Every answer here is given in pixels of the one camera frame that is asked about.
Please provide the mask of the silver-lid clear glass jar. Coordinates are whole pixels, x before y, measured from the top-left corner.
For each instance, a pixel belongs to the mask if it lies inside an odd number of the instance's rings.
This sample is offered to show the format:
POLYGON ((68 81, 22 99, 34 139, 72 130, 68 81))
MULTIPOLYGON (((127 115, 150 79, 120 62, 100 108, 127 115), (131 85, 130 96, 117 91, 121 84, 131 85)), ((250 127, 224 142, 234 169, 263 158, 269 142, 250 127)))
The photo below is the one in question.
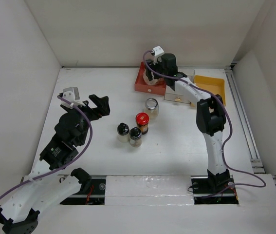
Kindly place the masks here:
POLYGON ((143 73, 143 80, 146 83, 146 85, 150 85, 150 86, 165 84, 165 81, 164 81, 163 78, 149 80, 147 75, 146 75, 146 72, 143 73))

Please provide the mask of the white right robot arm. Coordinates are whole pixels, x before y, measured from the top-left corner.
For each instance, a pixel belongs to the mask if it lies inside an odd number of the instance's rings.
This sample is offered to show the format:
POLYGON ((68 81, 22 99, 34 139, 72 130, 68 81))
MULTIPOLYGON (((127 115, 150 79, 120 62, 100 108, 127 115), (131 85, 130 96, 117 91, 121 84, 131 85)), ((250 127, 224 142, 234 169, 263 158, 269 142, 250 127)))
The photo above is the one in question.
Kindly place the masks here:
POLYGON ((222 158, 222 137, 226 124, 222 97, 199 88, 184 73, 179 72, 174 54, 148 50, 143 55, 148 80, 163 78, 167 86, 181 94, 196 107, 196 125, 203 134, 207 155, 207 193, 224 189, 230 174, 222 158))

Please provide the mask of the red-lid dark sauce jar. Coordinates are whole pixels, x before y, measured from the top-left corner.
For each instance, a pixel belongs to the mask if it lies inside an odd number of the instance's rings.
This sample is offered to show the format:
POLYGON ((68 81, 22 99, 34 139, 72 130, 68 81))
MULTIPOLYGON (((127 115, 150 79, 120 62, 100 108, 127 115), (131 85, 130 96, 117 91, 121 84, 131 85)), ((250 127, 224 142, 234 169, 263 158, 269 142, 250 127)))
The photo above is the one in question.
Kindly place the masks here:
POLYGON ((149 116, 148 114, 141 112, 135 117, 136 125, 141 130, 142 135, 148 133, 149 116))

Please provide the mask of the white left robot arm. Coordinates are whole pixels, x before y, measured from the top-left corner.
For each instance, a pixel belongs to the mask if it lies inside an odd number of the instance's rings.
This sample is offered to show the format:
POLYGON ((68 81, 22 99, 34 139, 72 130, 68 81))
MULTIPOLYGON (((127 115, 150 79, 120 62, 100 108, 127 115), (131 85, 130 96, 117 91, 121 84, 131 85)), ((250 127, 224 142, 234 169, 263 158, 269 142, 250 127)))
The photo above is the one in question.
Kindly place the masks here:
POLYGON ((91 122, 110 114, 109 98, 90 95, 88 101, 70 97, 66 91, 58 95, 65 110, 51 141, 42 150, 27 180, 0 196, 0 224, 6 234, 31 234, 43 212, 76 193, 91 190, 92 177, 82 168, 74 169, 53 187, 56 174, 77 161, 89 147, 93 129, 91 122))

